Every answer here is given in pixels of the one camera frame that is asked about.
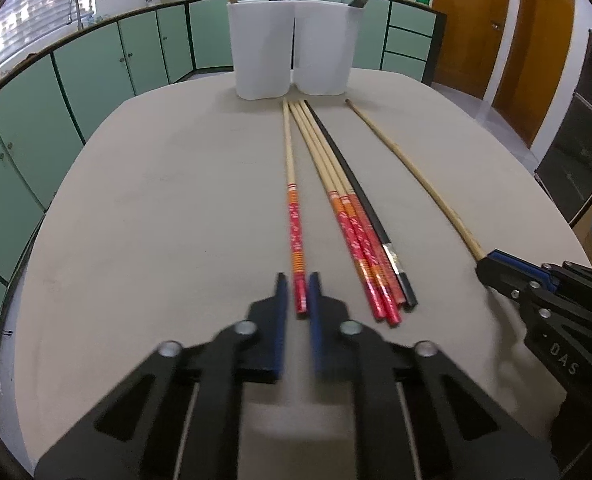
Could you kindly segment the white twin utensil holder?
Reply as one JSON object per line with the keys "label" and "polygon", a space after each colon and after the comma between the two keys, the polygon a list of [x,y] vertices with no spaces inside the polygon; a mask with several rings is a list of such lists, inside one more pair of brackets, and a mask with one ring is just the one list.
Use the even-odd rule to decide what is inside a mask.
{"label": "white twin utensil holder", "polygon": [[246,101],[347,89],[363,10],[322,0],[245,0],[228,5],[235,91]]}

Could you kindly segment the brown wooden door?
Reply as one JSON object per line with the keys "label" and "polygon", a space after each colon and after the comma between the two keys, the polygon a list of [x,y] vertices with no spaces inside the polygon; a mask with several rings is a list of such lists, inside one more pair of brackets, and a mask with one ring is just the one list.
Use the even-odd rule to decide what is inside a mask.
{"label": "brown wooden door", "polygon": [[575,0],[520,0],[494,108],[526,145],[546,118],[572,39]]}
{"label": "brown wooden door", "polygon": [[445,14],[438,56],[438,84],[482,98],[490,81],[502,39],[510,0],[433,0]]}

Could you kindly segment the green kitchen base cabinets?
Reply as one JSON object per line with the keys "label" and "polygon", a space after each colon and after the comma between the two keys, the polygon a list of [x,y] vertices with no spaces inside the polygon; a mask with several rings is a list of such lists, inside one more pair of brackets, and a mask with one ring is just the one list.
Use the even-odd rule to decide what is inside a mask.
{"label": "green kitchen base cabinets", "polygon": [[0,80],[0,333],[5,296],[70,166],[128,99],[233,66],[226,0],[111,18]]}

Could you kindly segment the chrome sink faucet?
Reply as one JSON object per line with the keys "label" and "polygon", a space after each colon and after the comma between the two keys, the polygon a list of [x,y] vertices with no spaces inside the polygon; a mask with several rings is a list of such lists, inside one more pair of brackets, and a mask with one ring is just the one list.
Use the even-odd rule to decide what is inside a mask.
{"label": "chrome sink faucet", "polygon": [[79,0],[69,0],[68,22],[75,24],[78,32],[83,30],[81,6]]}

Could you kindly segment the black metal rack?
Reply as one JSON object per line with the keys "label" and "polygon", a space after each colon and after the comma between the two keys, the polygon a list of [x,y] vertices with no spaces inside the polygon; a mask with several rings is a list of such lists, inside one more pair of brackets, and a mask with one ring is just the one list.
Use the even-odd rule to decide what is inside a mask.
{"label": "black metal rack", "polygon": [[572,102],[536,180],[570,226],[592,205],[592,32]]}

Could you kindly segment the black chopstick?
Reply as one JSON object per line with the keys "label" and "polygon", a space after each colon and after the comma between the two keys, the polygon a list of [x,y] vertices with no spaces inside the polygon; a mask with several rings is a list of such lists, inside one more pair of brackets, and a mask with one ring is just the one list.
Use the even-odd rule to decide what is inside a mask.
{"label": "black chopstick", "polygon": [[331,133],[328,132],[328,128],[325,127],[324,123],[307,100],[305,100],[305,107],[307,107],[308,112],[316,121],[318,127],[321,129],[325,140],[327,140],[328,144],[330,144],[331,150],[334,152],[339,165],[343,168],[349,183],[354,189],[354,194],[357,195],[361,210],[364,212],[366,218],[369,219],[372,231],[378,239],[378,246],[381,247],[380,252],[386,258],[389,270],[392,271],[392,275],[394,278],[396,278],[397,284],[403,294],[403,310],[406,312],[413,311],[418,305],[418,298],[416,298],[415,291],[413,290],[413,287],[407,276],[407,272],[403,269],[396,249],[392,244],[392,240],[388,236],[381,219],[378,218],[378,214],[373,208],[369,197],[366,195],[366,192],[363,191],[363,188],[356,175],[352,171],[351,166],[349,166],[345,156],[331,136]]}

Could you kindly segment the window with blinds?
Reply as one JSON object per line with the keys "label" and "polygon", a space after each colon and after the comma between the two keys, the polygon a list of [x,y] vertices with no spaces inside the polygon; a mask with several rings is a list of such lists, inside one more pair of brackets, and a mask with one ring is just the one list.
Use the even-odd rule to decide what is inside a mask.
{"label": "window with blinds", "polygon": [[[95,11],[94,0],[79,0],[82,18]],[[0,9],[0,65],[68,22],[69,0],[5,0]]]}

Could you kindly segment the red patterned wooden chopstick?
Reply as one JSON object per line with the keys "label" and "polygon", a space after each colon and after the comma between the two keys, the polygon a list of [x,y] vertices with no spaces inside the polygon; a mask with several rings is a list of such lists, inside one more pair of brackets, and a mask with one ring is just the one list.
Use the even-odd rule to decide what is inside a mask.
{"label": "red patterned wooden chopstick", "polygon": [[366,260],[366,256],[362,252],[362,246],[360,245],[356,234],[354,234],[354,229],[352,228],[347,211],[338,194],[338,187],[332,178],[332,170],[330,169],[331,164],[326,161],[320,148],[317,147],[316,141],[314,140],[313,130],[310,123],[305,118],[300,106],[292,101],[287,103],[287,107],[298,125],[302,138],[305,140],[305,144],[307,145],[314,162],[314,166],[317,168],[325,192],[328,194],[328,200],[334,210],[338,225],[342,230],[343,237],[348,247],[348,252],[351,255],[358,278],[366,293],[366,299],[368,300],[372,315],[377,321],[384,321],[386,318],[386,310],[382,297],[377,290],[374,278],[372,278],[370,266],[368,265],[368,260]]}
{"label": "red patterned wooden chopstick", "polygon": [[385,252],[387,238],[383,236],[383,226],[354,170],[313,107],[305,100],[298,101],[297,106],[304,115],[306,125],[311,128],[323,160],[330,166],[332,181],[337,184],[337,193],[369,265],[371,278],[380,289],[383,306],[389,309],[414,306],[413,295],[406,291],[406,282]]}
{"label": "red patterned wooden chopstick", "polygon": [[337,169],[336,156],[323,134],[318,133],[314,120],[307,115],[305,102],[292,101],[288,103],[288,107],[308,146],[325,191],[328,193],[328,200],[343,232],[374,318],[377,322],[386,321],[390,326],[398,326],[401,316],[395,304],[394,295],[376,255],[374,255],[371,243],[354,209],[354,204],[350,200],[348,186],[343,184],[340,177],[342,170]]}
{"label": "red patterned wooden chopstick", "polygon": [[296,315],[304,318],[308,314],[305,252],[302,244],[302,224],[296,183],[292,133],[290,132],[290,108],[287,100],[282,101],[283,133],[285,148],[286,196],[288,227],[290,228],[290,258],[292,259],[293,288]]}

